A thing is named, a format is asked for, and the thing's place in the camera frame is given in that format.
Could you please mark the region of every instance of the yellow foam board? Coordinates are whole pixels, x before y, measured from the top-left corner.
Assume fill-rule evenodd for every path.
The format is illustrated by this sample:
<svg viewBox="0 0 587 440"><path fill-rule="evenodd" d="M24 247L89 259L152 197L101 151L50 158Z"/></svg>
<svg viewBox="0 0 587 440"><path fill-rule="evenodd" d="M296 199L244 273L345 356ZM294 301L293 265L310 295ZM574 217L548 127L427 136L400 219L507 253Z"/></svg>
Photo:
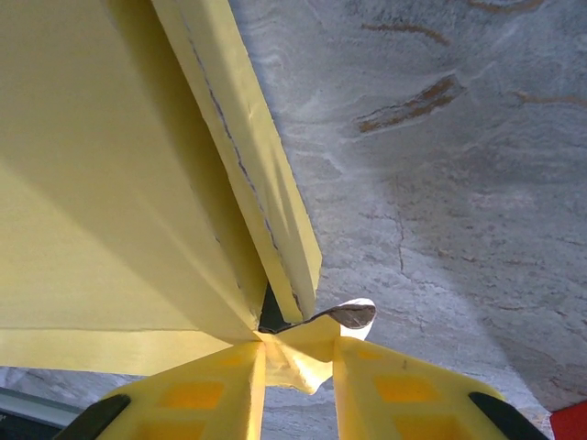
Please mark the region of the yellow foam board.
<svg viewBox="0 0 587 440"><path fill-rule="evenodd" d="M152 4L11 0L0 28L0 364L151 374L254 339L267 277Z"/></svg>
<svg viewBox="0 0 587 440"><path fill-rule="evenodd" d="M226 0L153 0L288 322L314 313L321 254Z"/></svg>

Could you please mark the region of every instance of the brown stain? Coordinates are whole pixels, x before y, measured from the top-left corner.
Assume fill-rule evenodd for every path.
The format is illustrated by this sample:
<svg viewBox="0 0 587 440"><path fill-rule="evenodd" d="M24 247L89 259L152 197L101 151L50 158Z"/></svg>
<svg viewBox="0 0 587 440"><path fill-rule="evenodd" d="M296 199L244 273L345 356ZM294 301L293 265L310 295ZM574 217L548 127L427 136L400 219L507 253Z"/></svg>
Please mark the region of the brown stain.
<svg viewBox="0 0 587 440"><path fill-rule="evenodd" d="M406 120L429 115L435 108L450 104L464 88L452 76L425 89L403 104L384 107L360 119L359 131L368 133L378 128L400 124Z"/></svg>
<svg viewBox="0 0 587 440"><path fill-rule="evenodd" d="M433 39L436 43L443 46L449 46L450 41L439 32L419 25L368 25L363 24L361 29L387 31L387 32L410 32L424 34L428 38Z"/></svg>
<svg viewBox="0 0 587 440"><path fill-rule="evenodd" d="M544 3L544 0L526 0L515 2L512 5L495 5L492 3L480 2L479 0L467 0L469 6L478 7L483 11L493 14L513 14L515 12L526 12Z"/></svg>
<svg viewBox="0 0 587 440"><path fill-rule="evenodd" d="M523 92L514 92L524 104L572 104L587 107L587 99L577 96L532 96Z"/></svg>

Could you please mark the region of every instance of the red object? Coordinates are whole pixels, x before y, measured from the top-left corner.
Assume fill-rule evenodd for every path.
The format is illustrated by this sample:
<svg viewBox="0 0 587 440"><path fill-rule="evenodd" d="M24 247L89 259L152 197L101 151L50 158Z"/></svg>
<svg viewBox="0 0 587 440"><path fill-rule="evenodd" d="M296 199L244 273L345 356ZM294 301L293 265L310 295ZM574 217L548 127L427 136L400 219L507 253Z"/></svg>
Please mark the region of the red object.
<svg viewBox="0 0 587 440"><path fill-rule="evenodd" d="M587 401L555 411L550 426L557 440L587 440Z"/></svg>

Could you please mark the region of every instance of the gray textured surface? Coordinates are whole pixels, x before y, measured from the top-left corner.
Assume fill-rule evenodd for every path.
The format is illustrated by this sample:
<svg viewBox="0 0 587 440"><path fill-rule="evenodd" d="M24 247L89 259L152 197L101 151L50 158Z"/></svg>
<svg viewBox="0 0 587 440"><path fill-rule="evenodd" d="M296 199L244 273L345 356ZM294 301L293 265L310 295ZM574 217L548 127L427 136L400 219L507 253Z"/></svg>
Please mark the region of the gray textured surface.
<svg viewBox="0 0 587 440"><path fill-rule="evenodd" d="M371 341L545 430L587 399L587 3L230 3L324 253L319 309L373 299ZM128 380L5 373L83 404ZM336 438L332 384L268 390L263 438Z"/></svg>

